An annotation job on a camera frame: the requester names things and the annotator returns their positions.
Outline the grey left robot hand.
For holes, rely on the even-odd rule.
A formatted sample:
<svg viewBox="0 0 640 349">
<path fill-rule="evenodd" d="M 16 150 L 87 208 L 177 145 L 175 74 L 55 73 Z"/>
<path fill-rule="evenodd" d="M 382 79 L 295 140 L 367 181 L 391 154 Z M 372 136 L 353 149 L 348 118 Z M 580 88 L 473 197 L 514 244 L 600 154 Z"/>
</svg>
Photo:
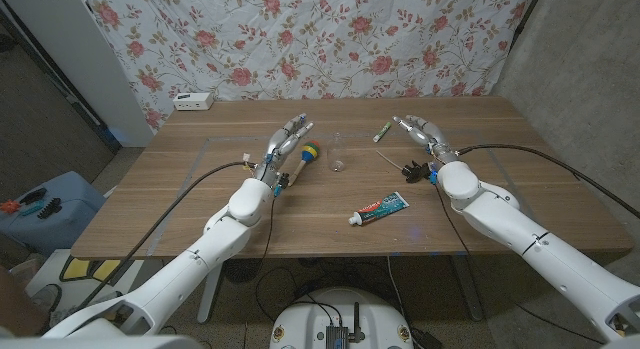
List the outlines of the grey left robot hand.
<svg viewBox="0 0 640 349">
<path fill-rule="evenodd" d="M 268 142 L 263 161 L 257 166 L 254 178 L 272 187 L 289 154 L 313 126 L 307 119 L 307 114 L 301 113 L 278 129 Z"/>
</svg>

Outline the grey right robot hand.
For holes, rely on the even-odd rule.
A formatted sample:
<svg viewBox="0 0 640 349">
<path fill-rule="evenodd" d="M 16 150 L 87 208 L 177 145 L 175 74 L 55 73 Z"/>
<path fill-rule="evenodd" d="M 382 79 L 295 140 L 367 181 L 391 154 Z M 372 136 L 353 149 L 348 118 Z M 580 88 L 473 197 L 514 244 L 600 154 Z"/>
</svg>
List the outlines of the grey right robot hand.
<svg viewBox="0 0 640 349">
<path fill-rule="evenodd" d="M 393 121 L 440 163 L 448 164 L 458 160 L 457 154 L 435 124 L 414 115 L 407 115 L 405 118 L 394 116 Z"/>
</svg>

